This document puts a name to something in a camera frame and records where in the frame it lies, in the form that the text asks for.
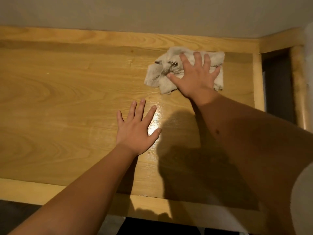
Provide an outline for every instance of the person's right hand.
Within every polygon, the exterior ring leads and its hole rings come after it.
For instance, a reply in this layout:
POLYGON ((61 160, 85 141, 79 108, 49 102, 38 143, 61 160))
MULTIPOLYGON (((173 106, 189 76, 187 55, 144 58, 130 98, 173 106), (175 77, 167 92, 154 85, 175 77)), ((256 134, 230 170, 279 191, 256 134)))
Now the person's right hand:
POLYGON ((218 76, 221 67, 217 67, 214 72, 210 73, 211 60, 208 54, 204 56, 203 66, 199 52, 194 52, 194 66, 191 65, 185 54, 180 54, 179 56, 184 67, 183 78, 180 79, 172 73, 169 73, 167 77, 178 87, 182 94, 193 99, 203 89, 213 90, 214 80, 218 76))

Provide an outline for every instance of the light wood border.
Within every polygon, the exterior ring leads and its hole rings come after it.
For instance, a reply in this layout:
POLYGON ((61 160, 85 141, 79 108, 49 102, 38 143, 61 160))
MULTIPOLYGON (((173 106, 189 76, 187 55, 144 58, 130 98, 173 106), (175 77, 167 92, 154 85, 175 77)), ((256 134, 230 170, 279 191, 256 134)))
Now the light wood border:
POLYGON ((305 42, 304 33, 301 28, 292 28, 279 33, 266 35, 259 38, 259 53, 268 53, 275 50, 303 45, 305 42))
MULTIPOLYGON (((65 186, 0 179, 0 188, 2 200, 43 205, 65 186)), ((265 215, 260 211, 145 196, 116 194, 109 213, 244 233, 268 233, 265 215)))
POLYGON ((1 40, 99 44, 115 47, 127 46, 151 49, 168 49, 172 46, 184 46, 193 50, 249 54, 259 52, 258 39, 34 27, 0 26, 1 40))
POLYGON ((310 131, 311 125, 308 107, 308 85, 304 75, 303 46, 291 47, 290 59, 297 125, 305 130, 310 131))
POLYGON ((254 107, 265 111, 264 83, 262 73, 262 57, 252 54, 254 107))

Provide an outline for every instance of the crumpled cloth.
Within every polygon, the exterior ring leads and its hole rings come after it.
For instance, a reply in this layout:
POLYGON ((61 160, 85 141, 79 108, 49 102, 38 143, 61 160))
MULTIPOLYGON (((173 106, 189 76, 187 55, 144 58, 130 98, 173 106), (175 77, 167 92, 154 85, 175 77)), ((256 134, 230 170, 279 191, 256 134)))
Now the crumpled cloth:
MULTIPOLYGON (((165 54, 155 60, 154 64, 149 65, 144 83, 147 86, 159 87, 161 94, 170 94, 170 92, 176 90, 177 87, 166 77, 166 75, 168 73, 173 73, 177 77, 182 78, 184 76, 184 69, 179 54, 184 53, 189 62, 194 65, 194 52, 195 51, 185 47, 170 47, 165 54)), ((204 63, 204 55, 209 54, 211 59, 210 73, 224 62, 224 52, 199 52, 202 56, 202 65, 204 63)), ((214 90, 222 90, 223 86, 223 67, 221 67, 221 71, 214 81, 214 90)))

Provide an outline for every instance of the wooden trim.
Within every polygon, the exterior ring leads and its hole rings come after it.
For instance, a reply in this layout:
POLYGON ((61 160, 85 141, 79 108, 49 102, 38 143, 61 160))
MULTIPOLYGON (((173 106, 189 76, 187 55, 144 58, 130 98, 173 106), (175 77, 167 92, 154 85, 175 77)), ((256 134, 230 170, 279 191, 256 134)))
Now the wooden trim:
MULTIPOLYGON (((0 179, 0 199, 43 205, 64 188, 65 186, 0 179)), ((265 215, 255 210, 116 194, 109 213, 244 233, 267 234, 265 215)))
POLYGON ((303 46, 294 46, 290 48, 290 58, 297 125, 305 130, 310 131, 311 125, 308 107, 308 85, 303 71, 303 46))
POLYGON ((292 28, 279 33, 267 35, 260 39, 260 53, 303 45, 304 33, 301 28, 292 28))
POLYGON ((1 40, 99 44, 115 47, 127 46, 152 49, 168 49, 171 46, 185 46, 193 50, 235 53, 259 52, 258 39, 33 27, 0 26, 0 41, 1 40))
POLYGON ((265 111, 262 57, 260 54, 252 55, 252 65, 254 107, 258 110, 265 111))

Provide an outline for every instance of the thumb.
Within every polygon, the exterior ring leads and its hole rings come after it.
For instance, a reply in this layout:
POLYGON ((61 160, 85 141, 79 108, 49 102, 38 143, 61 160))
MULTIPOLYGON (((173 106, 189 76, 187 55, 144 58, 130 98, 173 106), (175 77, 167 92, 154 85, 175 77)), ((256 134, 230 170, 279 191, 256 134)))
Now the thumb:
POLYGON ((177 76, 175 76, 175 75, 172 74, 172 73, 169 73, 169 74, 167 74, 166 76, 167 76, 168 79, 170 79, 170 81, 171 81, 172 83, 174 83, 175 86, 179 87, 180 81, 181 81, 180 78, 178 78, 177 76))
POLYGON ((160 133, 162 132, 161 128, 157 128, 150 136, 149 140, 151 142, 151 146, 154 144, 154 142, 159 138, 160 133))

